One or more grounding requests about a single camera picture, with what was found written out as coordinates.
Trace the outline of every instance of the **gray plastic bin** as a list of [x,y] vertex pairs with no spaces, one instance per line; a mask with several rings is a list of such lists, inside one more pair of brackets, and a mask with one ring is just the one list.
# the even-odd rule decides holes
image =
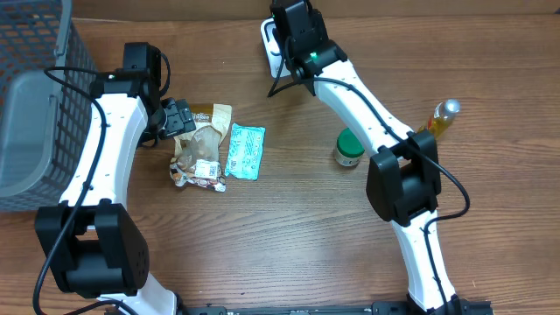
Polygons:
[[[58,204],[80,160],[90,102],[42,69],[95,65],[71,0],[0,1],[0,211]],[[94,76],[58,71],[86,91]]]

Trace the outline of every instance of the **bottle with yellow liquid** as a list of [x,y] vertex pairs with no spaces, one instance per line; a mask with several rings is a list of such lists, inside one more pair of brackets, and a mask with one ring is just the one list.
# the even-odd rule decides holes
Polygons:
[[434,115],[428,119],[428,122],[420,127],[418,132],[428,130],[436,139],[441,137],[444,132],[452,125],[455,116],[461,111],[461,103],[454,99],[440,102],[436,106]]

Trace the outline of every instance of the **wooden tabletop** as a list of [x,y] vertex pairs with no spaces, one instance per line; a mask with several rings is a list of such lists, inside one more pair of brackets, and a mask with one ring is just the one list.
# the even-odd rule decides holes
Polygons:
[[[233,122],[266,127],[260,178],[225,193],[178,189],[173,143],[137,151],[129,212],[150,271],[188,305],[357,305],[403,300],[408,278],[391,226],[368,203],[368,161],[338,166],[340,119],[303,87],[272,99],[261,21],[80,23],[97,66],[120,67],[123,44],[148,41],[171,62],[169,95],[233,106]],[[438,224],[462,298],[497,314],[560,313],[560,18],[385,17],[326,21],[379,100],[413,129],[438,102],[463,112],[439,142],[442,165],[472,209]],[[220,147],[225,162],[229,138]],[[440,213],[463,199],[443,180]],[[45,259],[35,213],[0,215],[0,313],[30,314]],[[47,277],[48,313],[84,305]]]

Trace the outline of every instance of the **light blue pouch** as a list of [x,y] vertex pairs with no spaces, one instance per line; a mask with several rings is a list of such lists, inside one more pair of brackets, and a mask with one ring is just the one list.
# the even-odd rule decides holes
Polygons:
[[234,175],[238,179],[259,177],[264,142],[263,127],[243,127],[234,123],[229,141],[226,176]]

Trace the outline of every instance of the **bottle cap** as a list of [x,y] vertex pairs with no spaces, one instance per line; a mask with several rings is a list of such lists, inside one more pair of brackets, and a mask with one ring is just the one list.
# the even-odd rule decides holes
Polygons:
[[461,111],[461,103],[455,99],[449,99],[445,101],[444,114],[446,116],[455,116],[459,111]]
[[365,150],[361,146],[358,138],[346,128],[340,132],[339,139],[336,142],[339,152],[347,158],[357,158],[364,154]]

